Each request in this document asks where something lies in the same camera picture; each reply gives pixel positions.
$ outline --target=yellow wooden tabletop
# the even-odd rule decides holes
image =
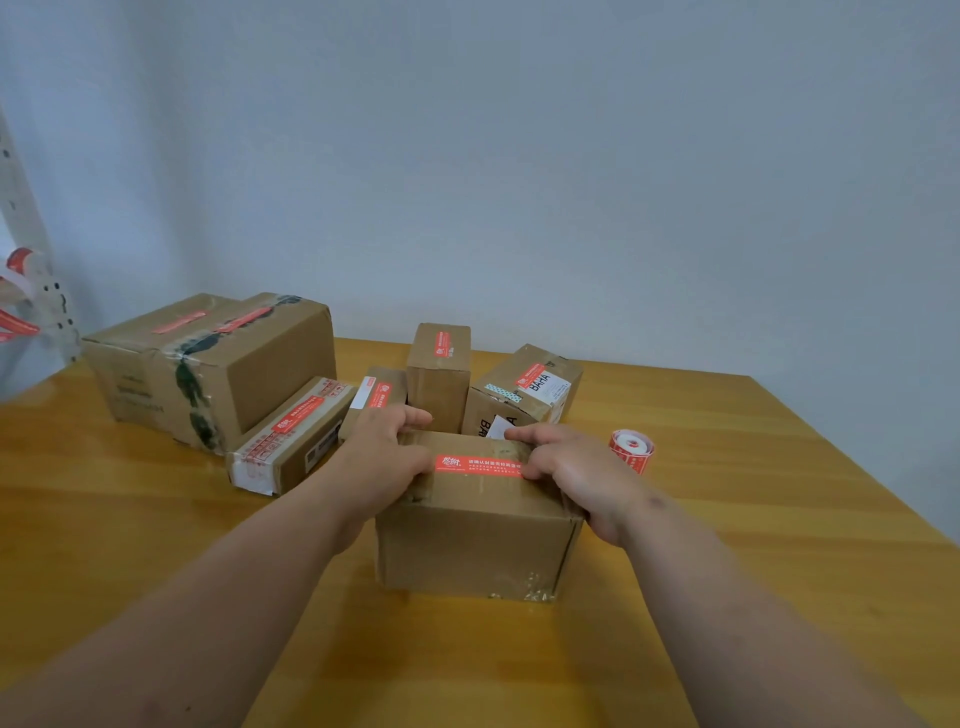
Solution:
[[[340,376],[407,347],[340,339]],[[483,373],[503,354],[475,352]],[[569,423],[656,443],[647,470],[747,567],[960,725],[960,551],[756,382],[585,363]],[[0,406],[0,685],[115,617],[267,499],[113,422],[83,365]],[[387,592],[372,527],[334,559],[248,725],[692,725],[624,554],[588,528],[554,604]]]

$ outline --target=brown cardboard box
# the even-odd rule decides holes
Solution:
[[[404,404],[407,401],[407,373],[400,369],[370,367],[340,427],[340,442],[349,437],[360,413],[371,407]]]
[[[391,589],[550,601],[583,511],[552,480],[519,476],[522,443],[441,432],[400,435],[430,448],[419,475],[376,517],[376,573]]]
[[[84,358],[113,419],[162,429],[162,405],[147,378],[150,360],[166,344],[206,326],[212,312],[232,302],[201,293],[85,336]]]
[[[337,439],[355,391],[334,379],[311,379],[227,455],[230,482],[264,496],[300,485]]]
[[[430,429],[460,432],[470,386],[470,327],[420,324],[407,357],[407,401],[433,415]]]
[[[470,387],[461,431],[486,437],[497,416],[517,426],[559,422],[583,374],[576,362],[524,344]]]
[[[261,293],[170,342],[148,376],[176,440],[224,454],[314,376],[337,376],[330,309]]]

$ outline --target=large cardboard box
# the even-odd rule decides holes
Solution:
[[[400,369],[370,367],[360,382],[350,409],[340,427],[340,442],[345,442],[353,431],[360,413],[365,409],[404,404],[407,401],[407,373]]]
[[[497,416],[517,426],[559,422],[583,375],[576,362],[524,344],[470,387],[461,431],[486,437]]]
[[[207,326],[233,299],[200,293],[85,336],[84,358],[113,419],[162,429],[162,404],[147,377],[150,362],[171,341]]]
[[[330,309],[261,293],[166,344],[149,372],[176,440],[224,454],[315,376],[335,379]]]
[[[336,441],[355,391],[335,379],[311,379],[227,455],[230,482],[264,496],[299,485]]]
[[[520,477],[530,449],[507,440],[408,432],[430,448],[419,475],[376,517],[376,573],[391,589],[550,601],[583,511],[549,479]]]
[[[407,401],[433,415],[430,429],[460,432],[470,386],[470,327],[420,324],[407,357]]]

